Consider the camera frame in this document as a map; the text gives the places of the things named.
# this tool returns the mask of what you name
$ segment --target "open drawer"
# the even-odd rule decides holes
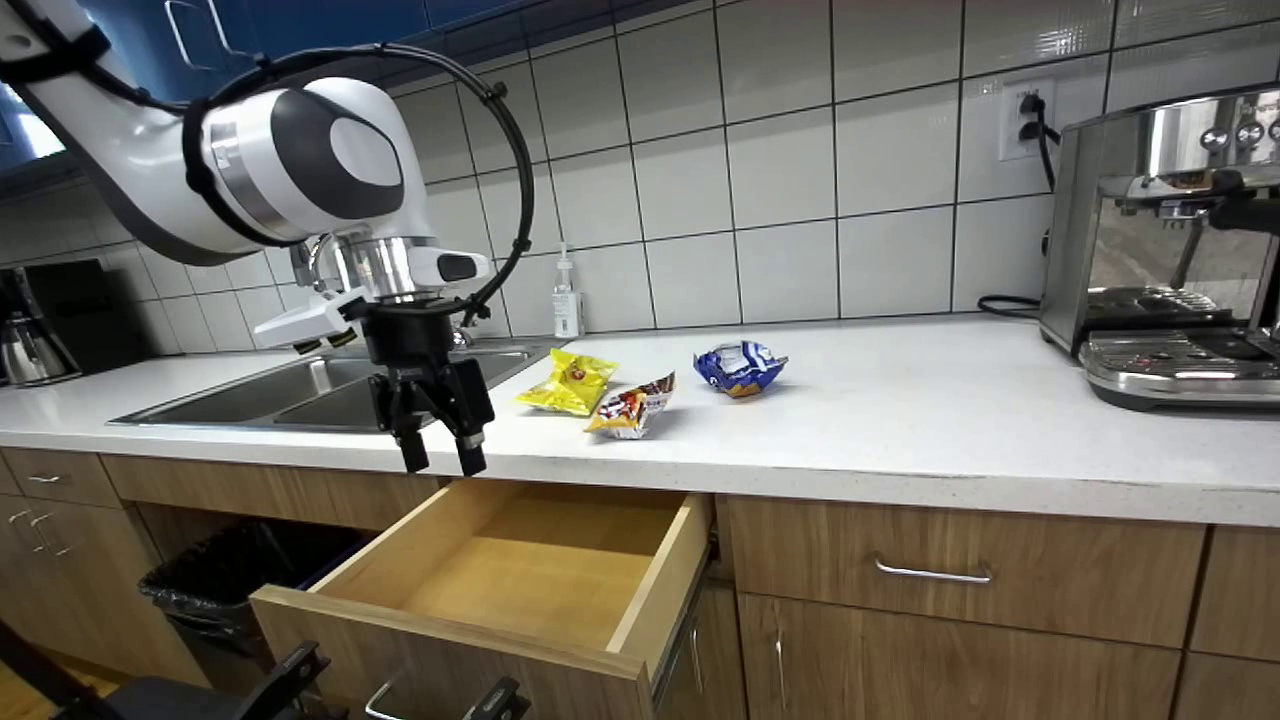
[[[261,588],[277,656],[315,641],[322,692],[455,720],[501,676],[532,716],[654,716],[709,558],[709,503],[664,492],[453,486],[309,593]]]

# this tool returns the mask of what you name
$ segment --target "electrical outlet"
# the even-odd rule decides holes
[[[1000,136],[998,136],[998,160],[1016,160],[1016,157],[1034,157],[1038,139],[1022,139],[1022,128],[1030,125],[1024,96],[1042,96],[1043,100],[1043,125],[1052,125],[1052,80],[1038,80],[1038,86],[1008,86],[1000,87]]]

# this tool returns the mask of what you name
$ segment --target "trash bin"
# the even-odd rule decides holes
[[[205,648],[272,667],[247,597],[261,585],[309,588],[368,538],[354,529],[241,522],[145,576],[145,597],[176,624],[192,656]]]

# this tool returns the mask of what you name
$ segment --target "floor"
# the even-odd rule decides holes
[[[72,667],[72,676],[89,688],[96,688],[101,697],[107,697],[116,688],[116,679],[91,672],[91,667]],[[34,692],[34,684],[24,684],[22,676],[12,676],[7,664],[0,664],[0,716],[3,720],[50,720],[54,706]]]

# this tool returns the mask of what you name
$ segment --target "snack bag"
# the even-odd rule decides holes
[[[519,403],[532,413],[593,416],[593,407],[609,391],[612,363],[596,355],[577,355],[568,348],[553,348],[550,360],[550,382],[519,391]]]
[[[734,399],[748,399],[748,395],[759,395],[790,367],[790,360],[771,355],[755,340],[740,340],[740,345],[722,345],[722,348],[696,355],[694,367],[715,391],[728,391]]]
[[[590,433],[643,438],[649,420],[669,407],[671,391],[678,391],[678,372],[654,384],[609,391],[604,403],[593,413]]]

